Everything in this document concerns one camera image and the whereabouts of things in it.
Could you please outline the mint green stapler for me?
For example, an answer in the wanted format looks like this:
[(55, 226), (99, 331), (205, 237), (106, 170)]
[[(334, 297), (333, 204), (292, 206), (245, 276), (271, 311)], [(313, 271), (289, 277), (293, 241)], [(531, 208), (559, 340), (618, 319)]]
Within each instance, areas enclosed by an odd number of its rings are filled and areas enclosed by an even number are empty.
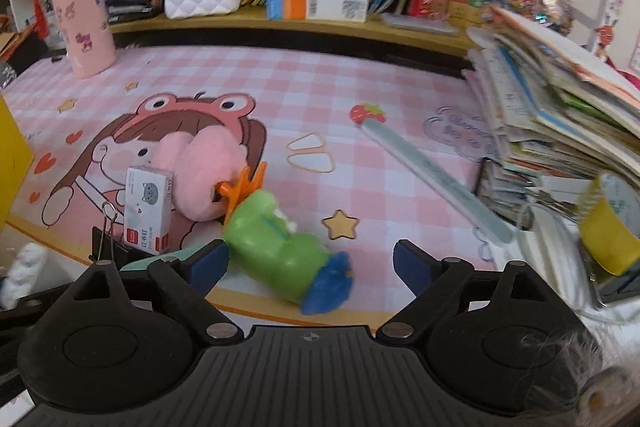
[(216, 259), (217, 257), (228, 257), (228, 248), (221, 239), (214, 239), (203, 246), (193, 246), (180, 249), (180, 251), (171, 251), (171, 253), (154, 255), (141, 260), (136, 260), (124, 265), (119, 269), (120, 272), (138, 272), (145, 271), (155, 261), (171, 262), (178, 261), (184, 267), (195, 265), (198, 261), (208, 259)]

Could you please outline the pink cylindrical pen holder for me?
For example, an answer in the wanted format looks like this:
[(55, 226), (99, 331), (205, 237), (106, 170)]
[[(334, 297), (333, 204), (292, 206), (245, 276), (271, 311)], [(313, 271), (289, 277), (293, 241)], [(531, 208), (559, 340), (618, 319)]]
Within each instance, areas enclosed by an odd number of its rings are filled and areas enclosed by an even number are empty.
[(105, 0), (52, 0), (58, 31), (76, 78), (104, 72), (116, 61)]

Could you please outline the green dinosaur toy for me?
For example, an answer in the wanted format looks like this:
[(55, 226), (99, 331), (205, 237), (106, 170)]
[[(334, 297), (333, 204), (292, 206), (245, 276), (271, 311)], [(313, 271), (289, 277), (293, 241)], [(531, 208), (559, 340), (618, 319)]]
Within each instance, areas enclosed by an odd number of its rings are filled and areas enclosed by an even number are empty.
[(301, 314), (332, 312), (352, 292), (349, 254), (332, 253), (314, 234), (299, 232), (265, 190), (250, 194), (235, 208), (222, 237), (233, 261), (249, 277), (295, 303)]

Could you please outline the pink plush heart clip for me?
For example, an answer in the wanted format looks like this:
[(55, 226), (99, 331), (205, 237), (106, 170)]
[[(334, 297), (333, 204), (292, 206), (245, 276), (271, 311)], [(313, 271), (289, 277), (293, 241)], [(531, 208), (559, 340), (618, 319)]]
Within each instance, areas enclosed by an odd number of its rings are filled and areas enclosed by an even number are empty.
[(244, 148), (224, 126), (209, 126), (197, 134), (165, 135), (151, 167), (172, 174), (172, 201), (193, 222), (229, 222), (234, 210), (262, 188), (267, 164), (248, 165)]

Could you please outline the yellow tape roll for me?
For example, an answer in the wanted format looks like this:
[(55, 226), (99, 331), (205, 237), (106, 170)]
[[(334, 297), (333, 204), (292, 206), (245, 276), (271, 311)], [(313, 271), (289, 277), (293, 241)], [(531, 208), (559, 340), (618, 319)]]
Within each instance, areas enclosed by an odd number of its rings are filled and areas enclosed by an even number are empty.
[(639, 195), (620, 176), (603, 171), (579, 196), (579, 237), (592, 259), (619, 277), (639, 261)]

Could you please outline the white staples box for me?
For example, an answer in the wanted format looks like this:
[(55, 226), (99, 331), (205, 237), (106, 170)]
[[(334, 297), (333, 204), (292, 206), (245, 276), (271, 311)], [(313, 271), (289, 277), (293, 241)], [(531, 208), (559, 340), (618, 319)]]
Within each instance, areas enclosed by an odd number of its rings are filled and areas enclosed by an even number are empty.
[(139, 251), (167, 251), (172, 210), (172, 176), (146, 167), (127, 170), (124, 241)]

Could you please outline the yellow cardboard box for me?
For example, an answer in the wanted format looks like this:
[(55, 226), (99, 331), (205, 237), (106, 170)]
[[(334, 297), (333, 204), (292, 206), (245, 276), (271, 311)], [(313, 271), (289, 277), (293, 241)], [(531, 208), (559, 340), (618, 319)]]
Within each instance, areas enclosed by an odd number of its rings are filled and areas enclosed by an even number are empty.
[(3, 96), (0, 98), (0, 230), (6, 224), (14, 199), (34, 160)]

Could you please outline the strawberry topped ruler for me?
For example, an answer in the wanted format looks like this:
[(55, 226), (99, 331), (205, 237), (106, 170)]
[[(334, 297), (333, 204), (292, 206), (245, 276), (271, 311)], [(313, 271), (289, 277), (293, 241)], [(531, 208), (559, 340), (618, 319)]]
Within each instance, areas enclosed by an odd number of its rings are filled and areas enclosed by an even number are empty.
[(466, 220), (483, 232), (491, 243), (504, 246), (513, 241), (511, 229), (470, 190), (426, 156), (420, 148), (387, 126), (382, 109), (374, 104), (356, 104), (350, 109), (349, 118), (373, 142), (446, 199)]

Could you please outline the black binder clip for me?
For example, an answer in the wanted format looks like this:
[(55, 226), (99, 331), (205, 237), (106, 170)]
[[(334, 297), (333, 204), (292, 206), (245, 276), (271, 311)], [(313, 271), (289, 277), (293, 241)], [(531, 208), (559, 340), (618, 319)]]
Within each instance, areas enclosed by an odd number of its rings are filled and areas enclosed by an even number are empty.
[(92, 248), (89, 259), (93, 263), (111, 261), (117, 269), (122, 269), (128, 261), (128, 249), (115, 237), (115, 225), (119, 217), (118, 210), (106, 200), (102, 206), (102, 228), (92, 229)]

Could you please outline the black phone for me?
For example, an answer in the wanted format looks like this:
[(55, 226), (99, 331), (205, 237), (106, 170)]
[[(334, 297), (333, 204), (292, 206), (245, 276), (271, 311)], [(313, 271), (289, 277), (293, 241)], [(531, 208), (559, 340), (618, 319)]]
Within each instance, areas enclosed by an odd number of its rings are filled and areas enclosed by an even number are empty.
[(592, 301), (597, 308), (617, 305), (639, 297), (639, 262), (631, 265), (622, 275), (612, 275), (597, 264), (584, 245), (579, 244), (579, 251), (584, 262)]

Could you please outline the white charger plug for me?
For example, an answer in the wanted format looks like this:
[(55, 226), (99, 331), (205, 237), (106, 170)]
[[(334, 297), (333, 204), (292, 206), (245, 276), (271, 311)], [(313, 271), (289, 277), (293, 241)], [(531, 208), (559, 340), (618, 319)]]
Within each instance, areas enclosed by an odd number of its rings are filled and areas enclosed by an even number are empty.
[(16, 254), (1, 285), (0, 303), (5, 310), (16, 307), (18, 300), (32, 293), (47, 262), (48, 250), (28, 243)]

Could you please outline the blue orange white carton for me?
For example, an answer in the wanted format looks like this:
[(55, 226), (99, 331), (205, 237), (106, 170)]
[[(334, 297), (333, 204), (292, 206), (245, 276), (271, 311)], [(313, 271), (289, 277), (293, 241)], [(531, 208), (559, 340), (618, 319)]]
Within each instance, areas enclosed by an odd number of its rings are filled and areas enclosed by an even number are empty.
[(364, 23), (369, 0), (266, 0), (268, 20)]

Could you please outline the pink cartoon desk mat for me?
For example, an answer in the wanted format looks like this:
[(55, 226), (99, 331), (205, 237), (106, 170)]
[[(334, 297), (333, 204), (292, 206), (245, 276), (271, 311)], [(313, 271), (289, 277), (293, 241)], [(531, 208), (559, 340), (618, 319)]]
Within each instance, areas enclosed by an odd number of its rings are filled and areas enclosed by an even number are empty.
[(80, 273), (102, 202), (116, 197), (128, 167), (147, 161), (165, 134), (224, 112), (245, 124), (285, 216), (352, 258), (352, 295), (326, 323), (376, 326), (409, 300), (392, 267), (399, 239), (494, 267), (483, 235), (349, 117), (358, 106), (381, 109), (388, 127), (473, 185), (488, 136), (460, 78), (317, 53), (174, 46), (123, 50), (88, 79), (65, 58), (46, 58), (4, 99), (34, 153), (1, 232), (4, 259), (40, 243)]

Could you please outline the stack of papers and books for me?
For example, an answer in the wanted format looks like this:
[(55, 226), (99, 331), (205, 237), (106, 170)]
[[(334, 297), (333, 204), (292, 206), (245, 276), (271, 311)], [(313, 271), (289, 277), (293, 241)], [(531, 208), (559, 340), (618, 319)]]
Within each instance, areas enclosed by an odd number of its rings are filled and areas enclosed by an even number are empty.
[(509, 221), (528, 202), (570, 213), (598, 174), (639, 185), (639, 81), (548, 25), (488, 5), (465, 79), (495, 144), (475, 193)]

